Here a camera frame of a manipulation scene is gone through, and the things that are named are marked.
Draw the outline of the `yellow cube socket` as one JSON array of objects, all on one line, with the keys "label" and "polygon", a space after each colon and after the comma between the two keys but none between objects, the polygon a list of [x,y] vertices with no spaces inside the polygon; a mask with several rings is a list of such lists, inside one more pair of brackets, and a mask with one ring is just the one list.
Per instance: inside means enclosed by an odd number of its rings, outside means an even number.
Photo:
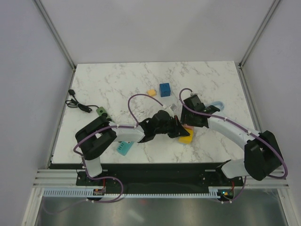
[{"label": "yellow cube socket", "polygon": [[189,133],[189,135],[185,136],[185,137],[180,137],[178,139],[178,142],[181,143],[181,144],[190,144],[192,142],[193,130],[186,128],[186,131]]}]

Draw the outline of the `blue cube socket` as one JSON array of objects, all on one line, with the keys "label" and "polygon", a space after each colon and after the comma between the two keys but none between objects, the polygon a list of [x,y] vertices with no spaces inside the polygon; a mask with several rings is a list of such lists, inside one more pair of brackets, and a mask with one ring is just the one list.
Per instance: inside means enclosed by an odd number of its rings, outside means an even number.
[{"label": "blue cube socket", "polygon": [[169,83],[161,83],[159,85],[159,92],[161,97],[169,97],[171,95],[171,88]]}]

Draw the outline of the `yellow plug adapter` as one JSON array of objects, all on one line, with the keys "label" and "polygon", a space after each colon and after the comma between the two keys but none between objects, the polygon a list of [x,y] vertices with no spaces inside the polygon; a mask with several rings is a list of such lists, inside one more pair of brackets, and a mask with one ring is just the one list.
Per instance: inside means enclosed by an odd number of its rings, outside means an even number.
[{"label": "yellow plug adapter", "polygon": [[154,97],[154,96],[157,95],[157,92],[156,92],[155,89],[150,89],[150,90],[147,91],[147,94],[148,94],[149,96],[151,96],[151,97]]}]

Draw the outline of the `teal power strip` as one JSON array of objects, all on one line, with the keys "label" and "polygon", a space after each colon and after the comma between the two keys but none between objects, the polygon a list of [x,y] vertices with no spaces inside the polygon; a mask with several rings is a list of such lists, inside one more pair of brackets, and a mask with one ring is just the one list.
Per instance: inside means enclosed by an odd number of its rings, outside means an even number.
[{"label": "teal power strip", "polygon": [[130,150],[130,148],[132,147],[133,145],[133,142],[125,142],[125,141],[122,141],[118,148],[117,148],[117,152],[123,156],[125,156],[128,151]]}]

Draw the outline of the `pink cube socket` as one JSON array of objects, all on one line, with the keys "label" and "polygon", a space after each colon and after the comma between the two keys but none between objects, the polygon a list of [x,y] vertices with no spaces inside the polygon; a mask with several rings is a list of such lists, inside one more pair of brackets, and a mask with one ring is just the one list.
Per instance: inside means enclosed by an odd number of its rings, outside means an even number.
[{"label": "pink cube socket", "polygon": [[184,124],[183,127],[184,127],[185,129],[190,129],[190,130],[193,130],[193,129],[194,129],[193,126],[189,126],[189,125],[186,125],[186,124]]}]

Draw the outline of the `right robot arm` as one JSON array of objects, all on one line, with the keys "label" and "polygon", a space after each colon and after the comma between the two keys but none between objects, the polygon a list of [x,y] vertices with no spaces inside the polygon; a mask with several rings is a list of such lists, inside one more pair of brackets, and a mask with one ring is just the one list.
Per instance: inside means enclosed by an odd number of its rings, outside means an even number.
[{"label": "right robot arm", "polygon": [[218,184],[227,185],[236,177],[250,176],[258,181],[266,177],[278,178],[273,172],[279,167],[284,169],[280,178],[286,178],[288,169],[272,132],[259,132],[243,126],[218,107],[204,105],[197,95],[179,100],[182,104],[181,123],[219,132],[244,151],[242,159],[228,160],[218,167],[215,174]]}]

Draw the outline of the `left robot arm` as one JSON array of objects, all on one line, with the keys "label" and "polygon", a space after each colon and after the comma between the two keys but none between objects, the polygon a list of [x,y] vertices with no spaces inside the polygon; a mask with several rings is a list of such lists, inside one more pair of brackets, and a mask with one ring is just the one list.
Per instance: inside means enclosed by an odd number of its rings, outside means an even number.
[{"label": "left robot arm", "polygon": [[87,180],[93,185],[103,181],[100,156],[113,142],[146,143],[156,135],[166,134],[169,138],[187,137],[189,132],[183,127],[176,115],[160,110],[151,118],[135,126],[119,125],[99,116],[75,134],[77,148],[87,170]]}]

